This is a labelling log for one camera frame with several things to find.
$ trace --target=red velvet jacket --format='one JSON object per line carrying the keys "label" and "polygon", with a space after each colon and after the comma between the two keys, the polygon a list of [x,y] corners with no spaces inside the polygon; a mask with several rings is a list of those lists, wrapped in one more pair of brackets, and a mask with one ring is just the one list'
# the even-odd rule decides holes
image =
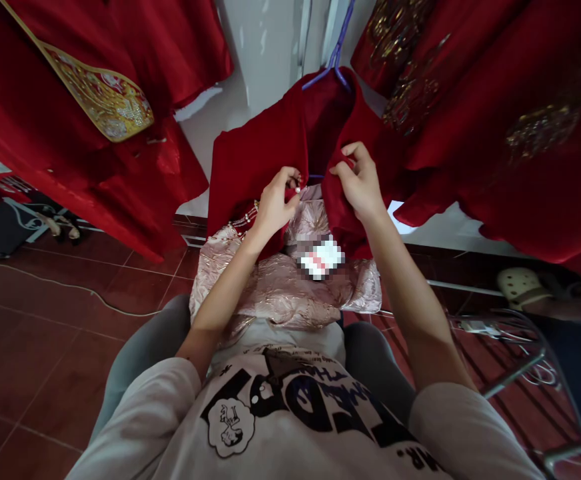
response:
{"label": "red velvet jacket", "polygon": [[[65,85],[62,69],[78,80]],[[2,0],[0,162],[160,261],[182,242],[171,225],[177,207],[207,188],[171,109],[232,70],[212,0]],[[137,112],[119,95],[94,115],[89,108],[110,100],[117,79],[132,87],[126,99],[148,101],[153,123],[110,138],[97,123],[102,113],[114,125],[124,120],[115,111],[125,111],[132,128]]]}
{"label": "red velvet jacket", "polygon": [[[413,180],[400,164],[403,139],[370,110],[354,74],[349,69],[342,72],[353,93],[344,90],[332,72],[303,91],[302,85],[316,74],[307,75],[246,125],[217,137],[209,233],[234,219],[240,205],[260,198],[281,167],[291,166],[302,173],[304,182],[309,174],[324,175],[322,194],[334,238],[347,257],[371,257],[364,228],[346,201],[339,178],[328,168],[345,158],[341,147],[362,141],[377,164],[386,205],[390,200],[405,198]],[[271,239],[262,258],[280,250],[282,235],[283,230]]]}

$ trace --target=red satin robe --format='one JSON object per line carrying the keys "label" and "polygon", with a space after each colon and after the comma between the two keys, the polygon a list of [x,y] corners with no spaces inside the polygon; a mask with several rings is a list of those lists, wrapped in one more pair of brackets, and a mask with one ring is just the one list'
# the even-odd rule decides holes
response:
{"label": "red satin robe", "polygon": [[563,144],[532,158],[511,162],[506,144],[521,115],[571,87],[581,1],[439,2],[414,60],[448,34],[426,74],[440,88],[405,163],[432,173],[395,217],[419,226],[459,201],[485,236],[581,272],[581,119]]}
{"label": "red satin robe", "polygon": [[[171,110],[226,78],[233,65],[211,0],[194,7],[183,0],[153,3],[124,2],[123,11],[114,1],[0,4],[0,162],[160,261],[182,241],[171,225],[177,207],[208,185]],[[197,25],[192,33],[181,31],[183,18]],[[150,48],[159,54],[151,56]],[[162,62],[168,65],[157,75]],[[71,65],[81,68],[77,86],[58,76],[65,68],[78,77]],[[90,99],[89,82],[117,106],[89,112],[104,97]],[[124,98],[115,93],[121,85]],[[134,103],[120,104],[128,95]],[[116,124],[120,109],[126,117]]]}
{"label": "red satin robe", "polygon": [[[243,127],[222,132],[213,146],[209,233],[236,219],[240,206],[259,199],[281,167],[296,167],[304,184],[308,175],[324,175],[322,195],[333,237],[349,258],[371,258],[364,227],[344,197],[339,178],[328,172],[345,159],[340,149],[362,141],[377,164],[386,205],[405,198],[414,184],[395,158],[403,138],[388,128],[364,102],[354,74],[341,69],[353,88],[348,93],[334,73],[302,90],[315,74],[295,83],[272,107]],[[260,258],[283,246],[284,229],[269,241]]]}

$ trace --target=pink brocade garment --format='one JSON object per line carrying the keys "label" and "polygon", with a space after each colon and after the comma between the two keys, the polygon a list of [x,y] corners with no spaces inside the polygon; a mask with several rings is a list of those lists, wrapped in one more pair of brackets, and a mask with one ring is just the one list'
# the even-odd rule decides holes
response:
{"label": "pink brocade garment", "polygon": [[[375,313],[381,308],[382,290],[374,260],[347,261],[324,281],[310,280],[297,267],[294,252],[298,241],[329,233],[324,201],[300,202],[285,234],[286,253],[276,253],[255,265],[221,347],[237,341],[257,317],[268,319],[271,327],[311,330],[339,320],[340,310]],[[202,247],[189,303],[193,322],[241,239],[228,224]]]}

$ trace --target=graphic print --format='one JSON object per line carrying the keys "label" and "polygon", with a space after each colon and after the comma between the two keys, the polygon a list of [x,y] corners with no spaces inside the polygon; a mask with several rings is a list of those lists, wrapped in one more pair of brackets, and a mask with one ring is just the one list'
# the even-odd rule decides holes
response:
{"label": "graphic print", "polygon": [[334,360],[319,352],[295,353],[272,345],[252,352],[261,354],[267,374],[225,368],[223,373],[228,374],[218,377],[228,380],[200,414],[209,426],[209,444],[220,458],[246,450],[255,434],[256,418],[261,421],[274,412],[286,412],[313,432],[356,431],[381,449],[391,448],[402,463],[417,471],[444,473],[386,406]]}
{"label": "graphic print", "polygon": [[242,453],[254,432],[255,417],[237,399],[220,400],[209,411],[209,443],[222,458]]}

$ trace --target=clothes hanger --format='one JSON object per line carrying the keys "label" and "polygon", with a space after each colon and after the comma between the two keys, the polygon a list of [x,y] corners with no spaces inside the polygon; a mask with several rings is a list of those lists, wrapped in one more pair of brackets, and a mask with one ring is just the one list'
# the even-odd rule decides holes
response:
{"label": "clothes hanger", "polygon": [[[350,17],[352,16],[352,10],[355,6],[355,0],[350,0],[348,4],[348,10],[346,10],[346,17],[344,17],[344,23],[342,24],[342,31],[339,33],[339,38],[337,39],[337,44],[335,48],[332,50],[330,54],[330,60],[328,61],[328,67],[324,69],[322,73],[317,75],[314,79],[306,82],[302,86],[302,90],[306,90],[309,87],[312,87],[315,83],[319,82],[322,78],[328,75],[328,72],[331,70],[335,70],[335,76],[344,86],[348,93],[352,93],[352,89],[350,85],[344,78],[344,75],[339,71],[339,61],[342,55],[342,44],[344,43],[344,37],[346,36],[346,30],[348,29],[348,24],[350,23]],[[308,175],[308,178],[324,178],[324,175]]]}

